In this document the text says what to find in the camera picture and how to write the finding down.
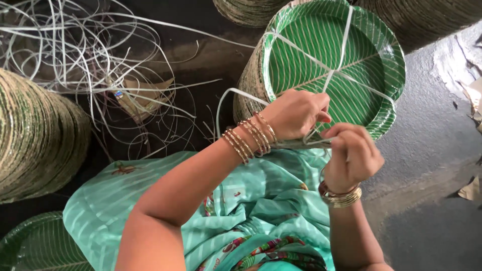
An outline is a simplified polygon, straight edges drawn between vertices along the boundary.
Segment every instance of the woman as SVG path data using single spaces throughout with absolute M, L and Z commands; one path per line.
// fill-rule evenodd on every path
M 260 112 L 261 116 L 251 118 L 251 125 L 239 125 L 231 133 L 227 132 L 237 135 L 231 137 L 233 140 L 227 136 L 219 139 L 161 177 L 142 195 L 130 213 L 122 234 L 115 269 L 186 270 L 181 226 L 188 222 L 202 202 L 204 207 L 209 205 L 206 202 L 212 199 L 212 191 L 236 167 L 246 162 L 249 150 L 266 151 L 263 147 L 259 148 L 259 139 L 262 137 L 254 136 L 253 131 L 256 130 L 253 127 L 260 127 L 260 132 L 270 143 L 276 141 L 275 137 L 278 140 L 301 138 L 316 122 L 331 122 L 327 113 L 329 101 L 327 94 L 288 90 Z M 332 157 L 324 168 L 324 185 L 320 186 L 320 190 L 324 201 L 330 205 L 331 253 L 336 269 L 392 270 L 385 263 L 362 204 L 357 200 L 359 197 L 354 194 L 360 182 L 381 168 L 383 157 L 361 126 L 337 123 L 323 131 L 321 136 L 332 138 Z M 329 191 L 330 197 L 326 196 L 325 190 Z M 348 194 L 354 195 L 350 197 L 351 200 L 347 200 Z M 342 206 L 335 203 L 337 200 L 342 201 Z M 233 227 L 227 229 L 227 232 L 253 233 L 253 230 L 245 228 L 247 226 Z M 213 270 L 221 271 L 299 271 L 325 268 L 322 254 L 317 253 L 321 248 L 312 247 L 299 236 L 290 236 L 289 232 L 284 231 L 284 234 L 285 236 L 273 238 L 270 232 L 255 231 L 251 235 L 244 233 L 240 238 L 229 240 L 231 242 L 223 244 L 220 249 L 209 251 L 198 270 L 204 270 L 207 262 L 211 261 L 214 263 Z

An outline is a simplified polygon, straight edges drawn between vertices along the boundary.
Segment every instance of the leaf-pattern plate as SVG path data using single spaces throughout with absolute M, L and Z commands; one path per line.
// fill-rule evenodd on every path
M 0 241 L 0 271 L 94 271 L 66 231 L 62 212 L 32 217 Z
M 392 31 L 375 14 L 352 8 L 345 56 L 339 71 L 396 100 L 405 83 L 402 49 Z M 337 69 L 342 59 L 349 9 L 344 0 L 295 0 L 273 17 L 266 31 L 279 33 L 330 69 Z M 273 101 L 290 88 L 320 93 L 327 77 L 328 70 L 274 35 L 266 34 L 255 49 L 239 87 Z M 395 120 L 395 108 L 390 101 L 340 76 L 331 77 L 326 93 L 331 97 L 328 113 L 333 121 L 320 125 L 318 131 L 337 122 L 349 122 L 365 126 L 372 138 L 378 139 Z M 243 107 L 248 108 L 245 111 L 262 109 L 253 102 L 240 101 L 244 98 L 239 96 L 236 99 L 234 107 L 238 118 Z M 315 134 L 311 141 L 320 139 Z M 292 141 L 290 147 L 319 146 L 303 146 L 300 141 Z

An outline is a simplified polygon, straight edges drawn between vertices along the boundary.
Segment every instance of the hand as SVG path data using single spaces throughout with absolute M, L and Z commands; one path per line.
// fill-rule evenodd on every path
M 326 164 L 325 184 L 333 193 L 347 193 L 372 177 L 385 163 L 366 129 L 350 123 L 337 123 L 321 132 L 332 138 L 332 157 Z
M 331 122 L 328 94 L 289 89 L 269 104 L 260 114 L 279 140 L 304 137 L 316 122 Z

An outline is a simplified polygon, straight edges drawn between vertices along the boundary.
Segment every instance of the paper plate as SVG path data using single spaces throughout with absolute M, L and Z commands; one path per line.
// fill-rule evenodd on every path
M 331 102 L 331 123 L 349 122 L 366 127 L 373 139 L 380 138 L 395 120 L 394 105 L 364 85 L 398 99 L 405 83 L 403 52 L 390 29 L 373 13 L 352 7 L 348 39 L 340 72 L 357 82 L 333 75 L 326 93 Z M 342 59 L 342 41 L 350 6 L 344 0 L 296 0 L 284 6 L 270 21 L 266 32 L 276 32 L 303 52 L 337 69 Z M 310 60 L 279 37 L 265 34 L 246 66 L 239 89 L 268 102 L 283 91 L 295 88 L 321 93 L 329 70 Z M 237 95 L 236 119 L 250 117 L 263 106 Z M 310 142 L 320 140 L 315 134 Z M 286 142 L 287 148 L 318 148 L 300 140 Z

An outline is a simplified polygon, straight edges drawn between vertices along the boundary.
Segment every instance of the dark floor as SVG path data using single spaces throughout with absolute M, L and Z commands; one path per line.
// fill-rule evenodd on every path
M 245 44 L 255 45 L 262 33 L 261 29 L 234 25 L 218 13 L 209 0 L 123 2 L 139 16 L 196 28 Z M 201 127 L 202 121 L 206 121 L 212 126 L 212 116 L 206 105 L 216 109 L 221 94 L 235 86 L 252 50 L 184 30 L 155 28 L 162 35 L 161 45 L 173 59 L 191 56 L 196 50 L 195 40 L 200 40 L 200 53 L 196 58 L 173 65 L 177 82 L 190 84 L 223 79 L 190 88 L 192 98 L 186 90 L 178 91 L 174 100 L 178 107 L 189 108 L 191 113 L 194 113 L 190 109 L 194 103 L 196 123 Z M 462 35 L 470 40 L 474 33 L 482 34 L 482 24 Z M 476 271 L 482 266 L 482 211 L 472 202 L 450 196 L 472 175 L 480 173 L 480 168 L 474 164 L 482 153 L 482 136 L 466 116 L 468 101 L 452 94 L 433 71 L 434 53 L 437 46 L 445 46 L 444 42 L 406 57 L 407 84 L 398 103 L 397 119 L 377 142 L 386 164 L 377 176 L 363 185 L 370 224 L 396 270 Z M 138 54 L 142 54 L 142 44 L 132 41 L 130 45 L 137 46 Z M 165 65 L 157 66 L 156 70 L 168 71 Z M 233 122 L 231 107 L 227 99 L 222 107 L 221 125 Z M 187 130 L 189 125 L 188 120 L 180 120 L 178 133 Z M 148 130 L 159 136 L 166 135 L 155 122 L 149 124 Z M 116 133 L 126 140 L 135 136 L 134 133 Z M 149 141 L 151 150 L 163 146 L 154 138 Z M 186 141 L 173 143 L 153 157 L 163 157 L 184 148 L 200 150 L 209 144 L 196 130 L 190 141 L 192 145 Z M 127 159 L 127 145 L 120 145 L 108 137 L 106 142 L 113 159 Z M 135 155 L 134 148 L 130 156 Z M 41 198 L 0 205 L 0 236 L 36 214 L 62 210 L 69 195 L 107 164 L 106 155 L 93 138 L 83 167 L 63 189 Z

